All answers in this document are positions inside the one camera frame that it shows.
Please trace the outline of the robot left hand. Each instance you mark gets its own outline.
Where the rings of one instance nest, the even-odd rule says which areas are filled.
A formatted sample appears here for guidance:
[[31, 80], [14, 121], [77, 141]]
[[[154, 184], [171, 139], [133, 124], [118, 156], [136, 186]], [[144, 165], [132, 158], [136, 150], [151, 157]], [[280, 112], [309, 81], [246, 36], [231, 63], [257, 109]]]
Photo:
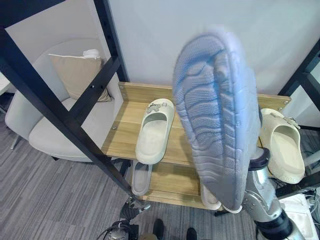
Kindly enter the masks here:
[[151, 205], [150, 204], [144, 204], [142, 206], [135, 206], [136, 200], [130, 196], [124, 205], [122, 206], [119, 214], [119, 220], [120, 221], [127, 221], [130, 222], [133, 220], [136, 216], [138, 216], [140, 213], [148, 210]]

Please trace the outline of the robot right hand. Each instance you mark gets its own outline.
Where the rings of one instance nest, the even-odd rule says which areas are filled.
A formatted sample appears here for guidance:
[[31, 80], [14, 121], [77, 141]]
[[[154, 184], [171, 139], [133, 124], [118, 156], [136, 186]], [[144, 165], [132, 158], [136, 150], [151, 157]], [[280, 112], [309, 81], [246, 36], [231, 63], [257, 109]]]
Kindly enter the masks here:
[[264, 168], [270, 159], [271, 153], [268, 148], [256, 147], [255, 152], [250, 158], [249, 168], [250, 169], [261, 169]]

